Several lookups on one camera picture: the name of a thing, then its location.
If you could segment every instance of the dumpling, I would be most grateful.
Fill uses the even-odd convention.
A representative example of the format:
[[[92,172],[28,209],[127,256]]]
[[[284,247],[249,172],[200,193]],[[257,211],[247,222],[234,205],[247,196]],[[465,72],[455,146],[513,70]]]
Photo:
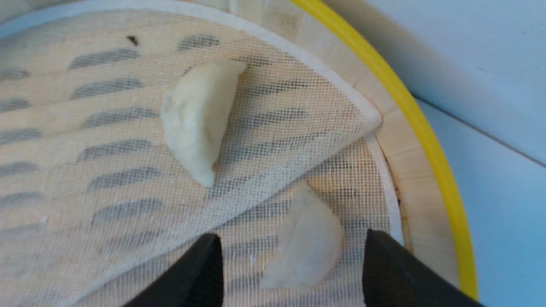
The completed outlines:
[[[277,254],[268,263],[260,288],[304,290],[319,284],[341,254],[340,220],[309,186],[298,184],[290,212],[277,229]]]
[[[246,64],[221,60],[192,68],[165,93],[161,120],[167,145],[197,182],[212,187],[239,75]]]

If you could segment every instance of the yellow ring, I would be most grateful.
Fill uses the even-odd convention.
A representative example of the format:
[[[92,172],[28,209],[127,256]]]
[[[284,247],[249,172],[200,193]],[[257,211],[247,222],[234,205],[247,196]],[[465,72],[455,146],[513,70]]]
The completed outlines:
[[[377,51],[344,19],[320,0],[292,0],[294,4],[330,29],[369,67],[396,102],[421,143],[438,182],[453,235],[460,288],[478,298],[476,268],[465,209],[442,148],[421,109],[396,73]]]

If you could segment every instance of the bamboo steamer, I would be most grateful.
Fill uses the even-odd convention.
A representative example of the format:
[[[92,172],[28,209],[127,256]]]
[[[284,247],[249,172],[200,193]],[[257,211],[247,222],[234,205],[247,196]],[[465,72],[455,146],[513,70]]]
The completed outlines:
[[[0,23],[66,0],[4,0]],[[477,296],[470,233],[447,160],[424,115],[379,54],[319,0],[194,0],[260,25],[314,54],[380,111],[376,138],[400,203],[406,247]]]

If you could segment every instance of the white mesh liner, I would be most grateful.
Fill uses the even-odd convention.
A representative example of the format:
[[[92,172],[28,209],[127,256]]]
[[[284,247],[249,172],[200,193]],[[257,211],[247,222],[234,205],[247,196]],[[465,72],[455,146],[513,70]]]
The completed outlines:
[[[366,229],[401,237],[369,134],[379,113],[282,38],[212,9],[160,3],[177,14],[80,16],[84,1],[64,6],[78,12],[70,19],[0,41],[0,305],[121,305],[209,231],[222,237],[226,306],[362,305]],[[158,113],[171,82],[221,58],[250,68],[206,189],[166,147]],[[342,257],[314,289],[260,291],[300,180],[340,217]]]

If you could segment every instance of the white wall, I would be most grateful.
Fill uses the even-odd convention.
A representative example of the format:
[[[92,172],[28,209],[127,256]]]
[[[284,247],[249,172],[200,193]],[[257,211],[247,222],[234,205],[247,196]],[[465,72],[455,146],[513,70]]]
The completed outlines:
[[[411,91],[546,163],[546,1],[326,2]]]
[[[546,302],[546,168],[421,104],[465,206],[480,301],[487,307]]]

